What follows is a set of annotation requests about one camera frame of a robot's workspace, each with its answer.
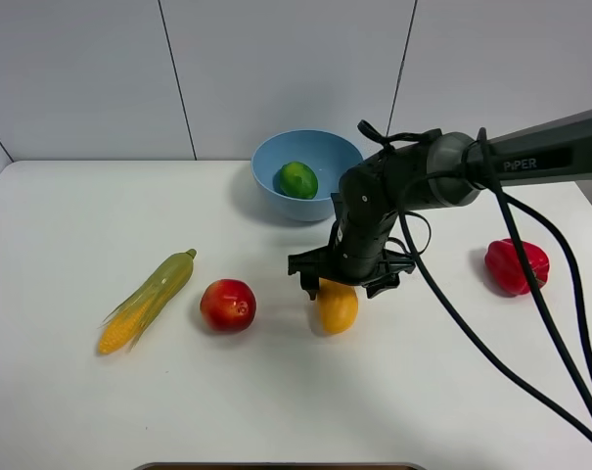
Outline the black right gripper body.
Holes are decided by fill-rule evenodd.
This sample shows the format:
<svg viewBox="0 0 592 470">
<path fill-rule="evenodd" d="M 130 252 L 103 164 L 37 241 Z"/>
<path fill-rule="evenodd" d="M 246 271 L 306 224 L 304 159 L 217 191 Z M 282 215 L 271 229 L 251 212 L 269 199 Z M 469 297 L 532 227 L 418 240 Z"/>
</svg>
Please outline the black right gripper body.
<svg viewBox="0 0 592 470">
<path fill-rule="evenodd" d="M 288 256 L 288 273 L 314 274 L 347 286 L 365 287 L 387 274 L 412 273 L 412 258 L 386 248 L 397 211 L 376 215 L 374 220 L 358 221 L 358 215 L 372 215 L 372 206 L 364 201 L 351 209 L 339 193 L 331 195 L 336 220 L 326 246 Z"/>
</svg>

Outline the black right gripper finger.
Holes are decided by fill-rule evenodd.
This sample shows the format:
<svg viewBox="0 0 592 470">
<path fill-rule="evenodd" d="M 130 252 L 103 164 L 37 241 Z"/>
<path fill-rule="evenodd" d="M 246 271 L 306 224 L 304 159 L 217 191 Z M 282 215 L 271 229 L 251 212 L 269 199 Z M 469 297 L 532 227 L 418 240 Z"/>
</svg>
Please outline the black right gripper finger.
<svg viewBox="0 0 592 470">
<path fill-rule="evenodd" d="M 301 273 L 300 287 L 308 294 L 311 301 L 315 301 L 320 291 L 319 277 L 314 274 Z"/>
<path fill-rule="evenodd" d="M 365 286 L 367 298 L 373 299 L 382 292 L 396 289 L 399 287 L 399 284 L 400 277 L 398 273 L 387 274 Z"/>
</svg>

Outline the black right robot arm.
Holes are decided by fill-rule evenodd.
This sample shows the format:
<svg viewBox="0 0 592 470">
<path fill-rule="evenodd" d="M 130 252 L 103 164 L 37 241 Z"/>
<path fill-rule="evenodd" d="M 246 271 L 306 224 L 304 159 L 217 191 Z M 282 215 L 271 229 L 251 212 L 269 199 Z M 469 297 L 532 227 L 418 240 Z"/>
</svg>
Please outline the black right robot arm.
<svg viewBox="0 0 592 470">
<path fill-rule="evenodd" d="M 288 257 L 288 272 L 315 298 L 323 279 L 365 288 L 369 298 L 395 289 L 415 262 L 387 249 L 403 212 L 463 207 L 486 188 L 478 140 L 435 128 L 384 136 L 362 120 L 358 130 L 381 150 L 349 168 L 332 196 L 336 220 L 326 246 Z M 592 110 L 490 139 L 504 186 L 592 180 Z"/>
</svg>

